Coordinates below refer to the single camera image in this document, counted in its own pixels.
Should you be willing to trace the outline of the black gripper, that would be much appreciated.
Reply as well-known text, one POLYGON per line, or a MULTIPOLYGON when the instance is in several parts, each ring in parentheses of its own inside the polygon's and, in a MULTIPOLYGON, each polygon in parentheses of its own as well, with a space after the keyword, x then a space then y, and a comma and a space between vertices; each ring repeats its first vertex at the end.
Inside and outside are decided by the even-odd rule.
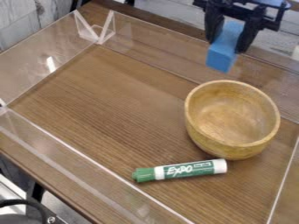
POLYGON ((237 53, 249 50, 261 30, 279 30, 283 16, 291 9, 289 0, 193 0, 193 4, 206 13, 206 38, 211 44, 221 35, 225 17, 245 22, 238 36, 237 53))

